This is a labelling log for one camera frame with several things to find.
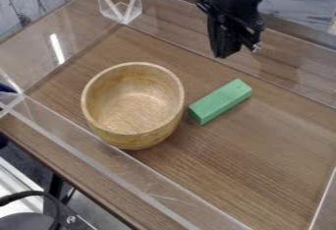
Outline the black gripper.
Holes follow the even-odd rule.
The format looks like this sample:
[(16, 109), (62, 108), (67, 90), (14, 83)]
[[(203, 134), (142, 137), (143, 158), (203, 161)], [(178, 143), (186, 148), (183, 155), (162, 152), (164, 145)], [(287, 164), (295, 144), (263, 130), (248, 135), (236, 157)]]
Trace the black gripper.
[(199, 0), (208, 16), (210, 48), (216, 58), (239, 52), (242, 45), (252, 52), (262, 49), (264, 21), (259, 12), (263, 0)]

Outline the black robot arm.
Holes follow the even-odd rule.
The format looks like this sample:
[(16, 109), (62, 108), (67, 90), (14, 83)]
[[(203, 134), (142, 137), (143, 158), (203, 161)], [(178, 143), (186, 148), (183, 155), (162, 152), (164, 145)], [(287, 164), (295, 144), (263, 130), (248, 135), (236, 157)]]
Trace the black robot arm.
[(259, 12), (263, 0), (198, 0), (208, 16), (210, 48), (216, 58), (238, 53), (242, 46), (252, 52), (260, 49), (266, 29)]

